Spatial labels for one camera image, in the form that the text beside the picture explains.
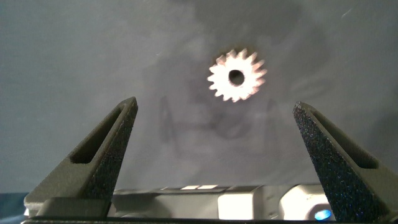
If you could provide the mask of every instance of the gear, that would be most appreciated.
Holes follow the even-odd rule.
[[[261,78],[267,70],[259,70],[264,61],[254,63],[257,53],[246,58],[244,49],[236,55],[234,50],[216,59],[216,64],[210,67],[213,73],[207,80],[213,82],[209,89],[217,90],[215,96],[224,95],[223,100],[232,98],[232,102],[246,100],[259,91],[259,86],[265,83]]]

